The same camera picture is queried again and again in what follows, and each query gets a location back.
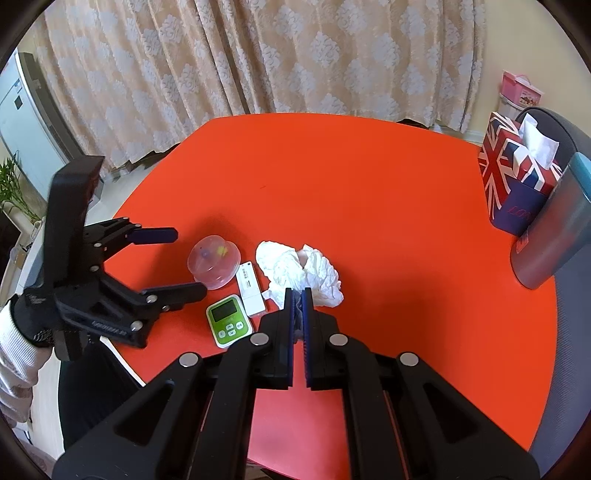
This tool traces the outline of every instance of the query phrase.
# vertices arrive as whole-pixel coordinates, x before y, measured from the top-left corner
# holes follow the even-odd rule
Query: crumpled tissue
[[[343,301],[339,273],[319,250],[304,245],[295,248],[276,242],[261,242],[256,248],[256,263],[271,281],[263,298],[283,308],[285,289],[312,289],[315,306],[336,307]]]

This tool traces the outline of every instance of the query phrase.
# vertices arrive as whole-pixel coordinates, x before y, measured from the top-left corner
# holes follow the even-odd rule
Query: tissue box
[[[552,163],[546,170],[527,154],[519,124],[491,114],[478,161],[491,223],[521,235],[544,206],[562,170]]]

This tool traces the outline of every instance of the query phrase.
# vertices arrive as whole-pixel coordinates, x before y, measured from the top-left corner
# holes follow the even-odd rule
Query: green timer
[[[228,348],[236,340],[252,333],[252,323],[238,295],[230,295],[207,307],[205,312],[213,337],[220,348]]]

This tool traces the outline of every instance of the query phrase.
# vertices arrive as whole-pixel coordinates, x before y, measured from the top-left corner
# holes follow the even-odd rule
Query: black pants
[[[139,388],[100,342],[88,344],[82,358],[75,362],[62,362],[57,395],[64,449],[107,418]]]

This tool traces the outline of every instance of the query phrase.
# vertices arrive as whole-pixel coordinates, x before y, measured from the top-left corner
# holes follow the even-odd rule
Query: white sleeve
[[[7,304],[0,312],[0,410],[9,423],[28,420],[33,385],[50,356],[51,348],[37,348],[21,335]]]

